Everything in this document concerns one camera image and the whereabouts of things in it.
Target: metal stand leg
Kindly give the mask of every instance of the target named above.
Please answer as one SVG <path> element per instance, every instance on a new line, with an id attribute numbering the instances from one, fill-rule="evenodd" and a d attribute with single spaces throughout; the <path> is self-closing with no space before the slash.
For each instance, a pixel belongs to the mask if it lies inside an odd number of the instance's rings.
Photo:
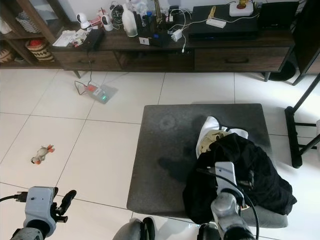
<path id="1" fill-rule="evenodd" d="M 269 77 L 270 77 L 270 74 L 271 74 L 271 72 L 269 72 L 269 71 L 267 71 L 267 72 L 264 74 L 264 81 L 265 81 L 265 82 L 268 82 Z"/>
<path id="2" fill-rule="evenodd" d="M 298 83 L 300 83 L 301 80 L 304 79 L 304 77 L 305 77 L 305 74 L 300 74 L 300 75 L 296 78 L 296 80 L 292 83 L 292 86 L 295 86 L 295 85 L 297 85 Z"/>
<path id="3" fill-rule="evenodd" d="M 302 157 L 301 155 L 305 153 L 307 150 L 312 148 L 314 145 L 316 145 L 320 141 L 320 135 L 318 135 L 315 139 L 313 139 L 311 142 L 309 142 L 306 146 L 304 146 L 301 150 L 299 150 L 299 147 L 301 146 L 298 143 L 297 139 L 297 126 L 313 126 L 314 124 L 307 124 L 307 123 L 295 123 L 295 112 L 298 110 L 298 108 L 301 106 L 301 104 L 304 103 L 306 98 L 310 95 L 310 93 L 315 89 L 317 84 L 320 82 L 320 74 L 316 76 L 315 80 L 311 83 L 310 87 L 305 91 L 303 96 L 300 98 L 300 100 L 297 102 L 297 104 L 292 107 L 288 106 L 285 110 L 285 120 L 286 120 L 286 127 L 288 130 L 288 138 L 289 138 L 289 144 L 290 144 L 290 153 L 291 153 L 291 163 L 292 166 L 296 169 L 300 168 L 302 165 Z"/>
<path id="4" fill-rule="evenodd" d="M 79 74 L 79 72 L 78 71 L 73 71 L 74 72 L 74 74 L 78 77 L 78 79 L 80 79 L 81 78 L 81 76 L 80 76 L 80 74 Z"/>

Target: figurine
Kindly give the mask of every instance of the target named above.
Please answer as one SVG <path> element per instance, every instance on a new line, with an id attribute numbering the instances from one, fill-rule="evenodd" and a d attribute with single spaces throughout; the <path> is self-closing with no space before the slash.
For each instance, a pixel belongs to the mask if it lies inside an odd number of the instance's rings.
<path id="1" fill-rule="evenodd" d="M 48 147 L 41 146 L 41 148 L 36 152 L 36 156 L 31 158 L 31 162 L 33 164 L 41 164 L 41 162 L 45 160 L 48 153 L 53 153 L 55 151 L 55 148 L 53 147 L 53 145 L 49 145 Z"/>

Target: white wall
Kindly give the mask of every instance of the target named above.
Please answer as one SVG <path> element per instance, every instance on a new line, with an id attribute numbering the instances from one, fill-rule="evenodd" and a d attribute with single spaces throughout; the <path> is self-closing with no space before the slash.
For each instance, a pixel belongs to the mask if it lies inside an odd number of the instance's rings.
<path id="1" fill-rule="evenodd" d="M 194 6 L 219 5 L 226 4 L 232 0 L 159 0 L 161 8 L 168 8 L 170 5 L 179 5 L 180 8 L 192 10 Z M 257 2 L 288 2 L 297 0 L 256 0 Z M 64 11 L 71 21 L 76 21 L 76 14 L 84 13 L 87 18 L 93 19 L 100 8 L 109 10 L 111 0 L 59 0 Z M 119 4 L 125 3 L 125 0 L 118 0 Z"/>

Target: wicker basket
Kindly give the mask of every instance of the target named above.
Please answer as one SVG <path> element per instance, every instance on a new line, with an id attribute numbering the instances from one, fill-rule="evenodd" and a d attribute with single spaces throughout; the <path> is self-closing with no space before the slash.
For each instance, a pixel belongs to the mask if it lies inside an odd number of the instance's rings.
<path id="1" fill-rule="evenodd" d="M 0 47 L 0 63 L 9 63 L 15 59 L 15 51 L 10 46 Z"/>
<path id="2" fill-rule="evenodd" d="M 15 19 L 22 25 L 24 30 L 29 33 L 37 34 L 41 32 L 37 25 L 31 21 L 25 11 L 20 12 Z"/>
<path id="3" fill-rule="evenodd" d="M 43 42 L 37 46 L 30 46 L 30 41 L 25 43 L 25 47 L 38 59 L 40 62 L 54 62 L 54 57 L 48 51 L 48 43 Z"/>

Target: red object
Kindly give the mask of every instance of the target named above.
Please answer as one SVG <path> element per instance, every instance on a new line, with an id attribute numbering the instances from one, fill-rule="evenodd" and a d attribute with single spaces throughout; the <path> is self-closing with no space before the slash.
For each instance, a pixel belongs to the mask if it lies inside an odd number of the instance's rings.
<path id="1" fill-rule="evenodd" d="M 39 46 L 43 43 L 42 40 L 31 40 L 30 43 L 29 43 L 29 46 L 31 47 L 35 47 L 35 46 Z"/>

